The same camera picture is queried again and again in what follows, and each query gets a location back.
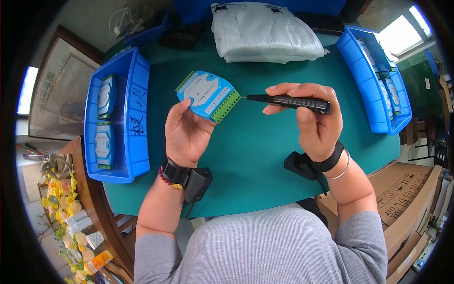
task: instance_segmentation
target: orange bottle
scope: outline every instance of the orange bottle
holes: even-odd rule
[[[95,274],[98,270],[101,269],[101,267],[109,263],[113,258],[114,256],[110,253],[110,251],[106,249],[84,265],[83,274]]]

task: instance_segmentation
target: woman's left hand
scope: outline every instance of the woman's left hand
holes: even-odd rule
[[[216,122],[212,122],[188,110],[191,99],[174,105],[167,116],[166,152],[174,163],[196,168],[205,152]]]

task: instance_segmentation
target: fingernail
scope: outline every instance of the fingernail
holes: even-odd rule
[[[267,93],[268,93],[268,92],[272,92],[272,91],[274,91],[276,88],[277,88],[276,86],[268,87],[268,88],[265,89],[265,92],[267,92]]]
[[[311,111],[310,109],[305,107],[299,107],[298,111],[300,112],[299,117],[301,121],[307,121],[309,119],[309,112]]]
[[[292,94],[296,93],[296,91],[298,91],[298,88],[290,89],[290,91],[287,92],[287,95],[292,95]]]
[[[268,110],[270,109],[270,105],[267,105],[263,110],[262,110],[262,113],[266,114],[268,112]]]

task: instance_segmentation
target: hand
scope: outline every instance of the hand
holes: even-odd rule
[[[271,86],[265,91],[268,95],[284,95],[291,97],[313,97],[329,101],[331,114],[322,115],[312,110],[299,107],[296,109],[296,120],[300,129],[300,145],[314,162],[323,162],[333,152],[342,131],[342,113],[336,93],[331,87],[313,83],[281,83]],[[263,109],[266,115],[272,115],[286,108],[268,105]]]
[[[205,120],[188,110],[191,99],[174,105],[167,116],[167,157],[177,165],[196,168],[197,162],[207,149],[216,122]]]

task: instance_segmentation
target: gray shirt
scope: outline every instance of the gray shirt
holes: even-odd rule
[[[134,283],[385,283],[386,270],[376,212],[351,216],[333,240],[318,217],[288,204],[208,221],[184,257],[170,237],[141,236]]]

